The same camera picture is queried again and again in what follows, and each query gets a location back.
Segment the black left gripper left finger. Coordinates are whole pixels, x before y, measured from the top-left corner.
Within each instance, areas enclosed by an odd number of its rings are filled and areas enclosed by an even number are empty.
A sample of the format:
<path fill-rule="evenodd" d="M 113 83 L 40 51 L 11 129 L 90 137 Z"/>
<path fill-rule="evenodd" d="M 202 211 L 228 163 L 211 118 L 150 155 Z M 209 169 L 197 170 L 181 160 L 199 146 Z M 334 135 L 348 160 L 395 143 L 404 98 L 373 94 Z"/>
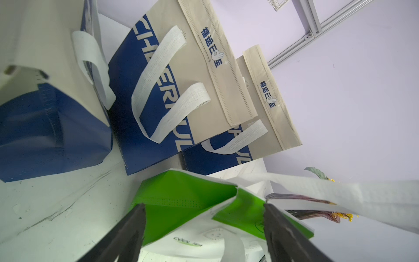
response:
<path fill-rule="evenodd" d="M 79 262 L 137 262 L 144 240 L 146 209 L 136 205 Z"/>

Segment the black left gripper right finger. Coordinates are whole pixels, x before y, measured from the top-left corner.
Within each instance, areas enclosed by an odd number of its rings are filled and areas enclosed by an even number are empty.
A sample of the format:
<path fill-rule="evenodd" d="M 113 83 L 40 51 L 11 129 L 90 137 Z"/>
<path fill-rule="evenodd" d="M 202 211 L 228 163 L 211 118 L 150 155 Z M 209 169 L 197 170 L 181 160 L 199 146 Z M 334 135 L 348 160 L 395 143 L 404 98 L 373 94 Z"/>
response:
<path fill-rule="evenodd" d="M 273 262 L 332 262 L 272 204 L 264 205 L 264 231 Z"/>

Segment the green white takeout bag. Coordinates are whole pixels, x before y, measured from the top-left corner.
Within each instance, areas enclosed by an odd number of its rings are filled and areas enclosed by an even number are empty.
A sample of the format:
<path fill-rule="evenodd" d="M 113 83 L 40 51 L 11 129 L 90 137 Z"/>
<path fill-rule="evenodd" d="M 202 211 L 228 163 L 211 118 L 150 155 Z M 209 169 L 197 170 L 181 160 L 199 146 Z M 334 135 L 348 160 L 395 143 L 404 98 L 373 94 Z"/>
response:
<path fill-rule="evenodd" d="M 303 195 L 331 204 L 271 199 L 270 193 Z M 360 215 L 412 233 L 419 231 L 419 183 L 339 183 L 270 172 L 222 180 L 170 169 L 143 181 L 133 206 L 144 204 L 147 252 L 185 259 L 246 262 L 253 254 L 268 262 L 265 204 L 274 205 L 308 240 L 314 230 L 288 210 Z"/>

